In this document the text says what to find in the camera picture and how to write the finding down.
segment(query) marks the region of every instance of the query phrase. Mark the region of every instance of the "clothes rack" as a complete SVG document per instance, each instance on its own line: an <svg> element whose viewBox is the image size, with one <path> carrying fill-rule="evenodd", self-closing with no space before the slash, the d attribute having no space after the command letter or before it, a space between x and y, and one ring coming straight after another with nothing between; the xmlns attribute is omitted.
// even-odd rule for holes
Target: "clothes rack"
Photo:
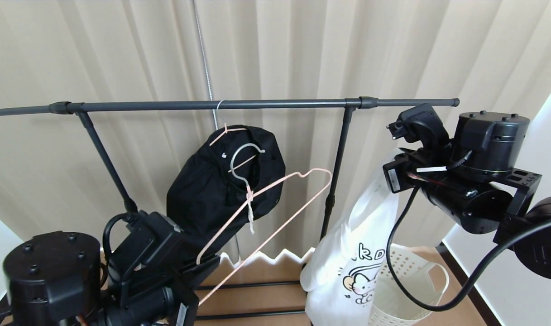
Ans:
<svg viewBox="0 0 551 326"><path fill-rule="evenodd" d="M331 212L335 205L335 190L340 174L342 159L346 141L348 139L348 131L352 114L356 110L372 109L375 107L395 107L395 106L417 106L429 104L432 106L451 106L456 107L460 103L459 99L377 99L375 97L361 96L358 98L347 99L303 99L303 100L257 100L257 101L222 101L221 110L231 109L309 109L309 108L343 108L344 117L342 119L342 128L340 131L340 140L338 149L335 155L335 164L331 179L330 192L325 200L325 210L323 223L321 225L320 239L325 237L327 227L330 221ZM159 101L159 102L113 102L113 103L71 103L68 101L56 102L51 105L32 106L32 107L12 107L0 109L0 117L7 115L23 115L23 114L76 114L81 121L81 124L87 130L91 141L95 145L110 177L114 181L120 196L122 196L124 206L127 212L137 212L136 203L132 200L118 173L94 125L89 116L91 112L112 112L112 111L174 111L174 110L213 110L217 107L219 101ZM277 285L299 284L299 281L281 281L269 283L247 283L223 285L221 288L246 288L246 287L266 287ZM199 287L198 289L207 289L212 287ZM244 317L260 317L260 316L275 316L284 314L299 314L304 313L304 310L281 310L275 312L256 312L256 313L240 313L240 314L223 314L212 316L198 316L197 320L219 320L227 318L244 318Z"/></svg>

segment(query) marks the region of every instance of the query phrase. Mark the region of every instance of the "white plastic basket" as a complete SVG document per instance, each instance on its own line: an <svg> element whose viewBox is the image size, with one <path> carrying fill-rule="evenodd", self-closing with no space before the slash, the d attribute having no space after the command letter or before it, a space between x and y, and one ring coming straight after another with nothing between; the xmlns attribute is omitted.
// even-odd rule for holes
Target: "white plastic basket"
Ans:
<svg viewBox="0 0 551 326"><path fill-rule="evenodd" d="M437 305L449 286L449 274L441 264L429 262L413 254L401 245L393 244L390 258L398 280L414 297L429 305ZM445 273L446 283L443 289L434 289L431 269L439 267ZM374 302L370 313L369 326L408 326L426 318L431 311L423 309L410 301L398 288L392 278L388 265L384 264L378 276Z"/></svg>

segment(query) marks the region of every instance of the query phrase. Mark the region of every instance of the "screw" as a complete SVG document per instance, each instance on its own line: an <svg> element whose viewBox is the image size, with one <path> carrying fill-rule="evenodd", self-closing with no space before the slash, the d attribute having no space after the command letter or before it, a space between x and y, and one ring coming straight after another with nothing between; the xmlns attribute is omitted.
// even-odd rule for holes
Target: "screw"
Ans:
<svg viewBox="0 0 551 326"><path fill-rule="evenodd" d="M33 252L34 246L32 244L27 244L24 246L24 252Z"/></svg>
<svg viewBox="0 0 551 326"><path fill-rule="evenodd" d="M32 266L29 267L29 274L30 275L38 274L39 270L40 268L38 268L38 265L33 264Z"/></svg>

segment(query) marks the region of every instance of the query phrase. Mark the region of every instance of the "baseboard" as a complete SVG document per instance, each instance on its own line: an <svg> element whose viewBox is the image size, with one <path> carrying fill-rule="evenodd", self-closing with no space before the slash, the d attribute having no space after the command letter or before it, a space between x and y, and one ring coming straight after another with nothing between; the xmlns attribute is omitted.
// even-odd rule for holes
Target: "baseboard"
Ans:
<svg viewBox="0 0 551 326"><path fill-rule="evenodd" d="M452 256L449 248L447 248L444 243L441 243L441 245L437 246L436 249L438 250L438 253L441 254L441 257L449 266L451 272L453 272L458 282L461 284L466 283L466 281L468 280L468 275L466 275L464 270L462 270L462 268L458 264L457 260ZM487 303L484 301L483 297L480 295L475 287L473 287L468 293L468 297L470 298L470 301L472 301L472 303L474 304L476 310L478 310L484 322L486 322L487 326L502 326L501 322L499 322L499 320L497 319L497 316L494 315L493 311L490 309L490 307L487 305Z"/></svg>

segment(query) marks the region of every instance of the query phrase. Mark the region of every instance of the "curtain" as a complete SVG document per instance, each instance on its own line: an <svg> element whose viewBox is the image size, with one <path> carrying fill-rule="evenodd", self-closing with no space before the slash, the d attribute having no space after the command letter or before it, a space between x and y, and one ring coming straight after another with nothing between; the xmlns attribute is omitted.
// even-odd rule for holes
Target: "curtain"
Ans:
<svg viewBox="0 0 551 326"><path fill-rule="evenodd" d="M208 100L210 89L214 100L459 97L457 108L436 108L451 133L466 111L532 119L551 92L551 0L0 2L0 108ZM404 109L354 113L331 225L389 150L418 147L385 130ZM342 109L219 116L220 124L273 132L288 173L333 169ZM165 212L168 187L215 129L209 111L91 117L129 194L147 212ZM287 181L255 235L244 227L226 252L248 256L326 182L315 174ZM287 248L302 256L315 246L326 194L263 252L274 257ZM54 230L100 238L123 209L76 117L0 117L0 219L22 239ZM452 224L419 197L397 242L436 245ZM124 235L118 226L112 242Z"/></svg>

